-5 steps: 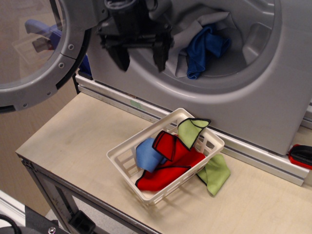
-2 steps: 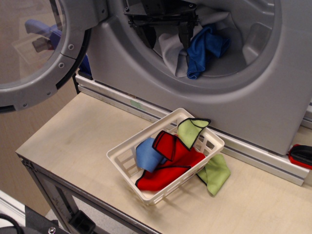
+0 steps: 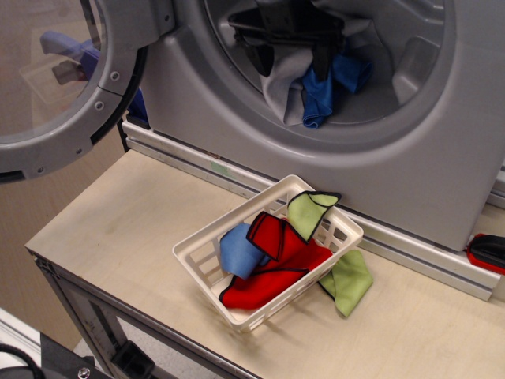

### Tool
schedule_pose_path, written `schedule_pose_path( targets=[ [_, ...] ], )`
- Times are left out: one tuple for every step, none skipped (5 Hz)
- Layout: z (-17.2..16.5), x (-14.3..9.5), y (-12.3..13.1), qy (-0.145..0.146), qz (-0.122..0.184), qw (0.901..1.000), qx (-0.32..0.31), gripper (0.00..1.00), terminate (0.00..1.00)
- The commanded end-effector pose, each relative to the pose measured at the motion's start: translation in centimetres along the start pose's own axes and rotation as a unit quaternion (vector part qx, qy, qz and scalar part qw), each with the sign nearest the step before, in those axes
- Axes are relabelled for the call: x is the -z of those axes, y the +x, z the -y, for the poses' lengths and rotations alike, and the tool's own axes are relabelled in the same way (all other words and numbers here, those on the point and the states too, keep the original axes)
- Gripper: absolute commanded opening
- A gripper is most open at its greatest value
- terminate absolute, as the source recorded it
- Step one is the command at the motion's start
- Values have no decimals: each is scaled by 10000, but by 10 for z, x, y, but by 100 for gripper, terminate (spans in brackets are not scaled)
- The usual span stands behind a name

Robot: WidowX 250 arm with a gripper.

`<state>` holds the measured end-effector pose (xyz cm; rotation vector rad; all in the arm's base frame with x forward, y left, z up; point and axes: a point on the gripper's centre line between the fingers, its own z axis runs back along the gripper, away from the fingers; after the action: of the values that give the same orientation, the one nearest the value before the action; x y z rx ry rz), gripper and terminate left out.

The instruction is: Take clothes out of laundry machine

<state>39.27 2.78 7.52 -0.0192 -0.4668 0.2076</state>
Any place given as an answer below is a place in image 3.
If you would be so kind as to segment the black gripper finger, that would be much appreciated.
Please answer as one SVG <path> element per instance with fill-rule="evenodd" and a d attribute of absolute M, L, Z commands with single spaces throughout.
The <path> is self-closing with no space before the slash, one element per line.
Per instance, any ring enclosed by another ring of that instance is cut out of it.
<path fill-rule="evenodd" d="M 269 45 L 252 45 L 247 41 L 241 43 L 246 56 L 259 75 L 269 77 L 274 64 L 275 51 Z"/>
<path fill-rule="evenodd" d="M 334 55 L 335 49 L 330 42 L 318 42 L 313 46 L 312 67 L 318 81 L 327 80 Z"/>

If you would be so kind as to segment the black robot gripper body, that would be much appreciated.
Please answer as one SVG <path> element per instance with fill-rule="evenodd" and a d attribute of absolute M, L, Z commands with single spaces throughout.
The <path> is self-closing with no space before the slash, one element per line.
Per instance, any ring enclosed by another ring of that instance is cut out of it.
<path fill-rule="evenodd" d="M 228 16 L 228 24 L 245 47 L 328 45 L 339 50 L 345 43 L 344 21 L 310 1 L 256 1 Z"/>

